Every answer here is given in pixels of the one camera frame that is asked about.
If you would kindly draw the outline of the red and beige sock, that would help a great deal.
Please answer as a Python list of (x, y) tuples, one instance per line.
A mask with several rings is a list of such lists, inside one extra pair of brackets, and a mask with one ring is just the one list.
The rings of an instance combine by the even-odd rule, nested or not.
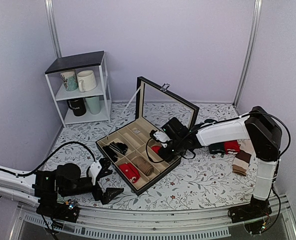
[(160, 149), (161, 149), (161, 146), (159, 146), (159, 145), (153, 145), (153, 146), (151, 147), (151, 149), (152, 149), (152, 151), (155, 152), (156, 154), (159, 154), (159, 151), (160, 151)]

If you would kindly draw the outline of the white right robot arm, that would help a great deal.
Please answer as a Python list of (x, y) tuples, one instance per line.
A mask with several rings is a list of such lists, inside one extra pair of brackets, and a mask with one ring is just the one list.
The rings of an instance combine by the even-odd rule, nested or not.
[(216, 121), (207, 119), (187, 129), (175, 117), (160, 130), (150, 131), (150, 139), (162, 144), (159, 156), (163, 161), (182, 155), (185, 151), (225, 143), (249, 140), (253, 146), (258, 170), (254, 192), (249, 204), (231, 207), (228, 216), (233, 223), (271, 214), (269, 197), (275, 192), (274, 182), (281, 157), (282, 130), (280, 121), (256, 106), (244, 115)]

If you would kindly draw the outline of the black compartment storage box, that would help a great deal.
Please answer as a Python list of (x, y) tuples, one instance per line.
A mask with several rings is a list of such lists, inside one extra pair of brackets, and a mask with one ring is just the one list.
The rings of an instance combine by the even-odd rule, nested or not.
[[(103, 156), (111, 161), (116, 172), (137, 196), (143, 194), (178, 166), (182, 155), (186, 153), (176, 156), (171, 162), (163, 161), (151, 149), (154, 145), (161, 147), (162, 145), (150, 139), (150, 131), (160, 130), (173, 117), (191, 129), (198, 116), (199, 107), (169, 91), (168, 87), (166, 83), (160, 86), (142, 76), (138, 77), (134, 121), (115, 131), (110, 131), (96, 142)], [(113, 162), (103, 150), (103, 147), (111, 142), (124, 143), (128, 146), (125, 156), (118, 154), (117, 162)], [(154, 170), (150, 176), (146, 176), (133, 164), (132, 160), (136, 157), (144, 158), (153, 166)], [(124, 163), (132, 163), (139, 171), (140, 179), (136, 183), (131, 183), (119, 169), (119, 165)]]

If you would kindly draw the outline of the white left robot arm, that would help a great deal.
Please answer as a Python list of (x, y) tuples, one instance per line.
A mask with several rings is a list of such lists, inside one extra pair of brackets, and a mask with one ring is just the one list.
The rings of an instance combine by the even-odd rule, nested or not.
[(34, 173), (17, 173), (0, 167), (0, 195), (36, 207), (39, 215), (75, 223), (80, 212), (77, 202), (71, 199), (59, 202), (58, 197), (90, 193), (95, 201), (103, 205), (110, 203), (124, 189), (101, 189), (98, 180), (112, 173), (109, 167), (110, 163), (103, 158), (94, 161), (85, 177), (81, 177), (81, 169), (74, 163), (58, 165), (53, 171), (37, 170)]

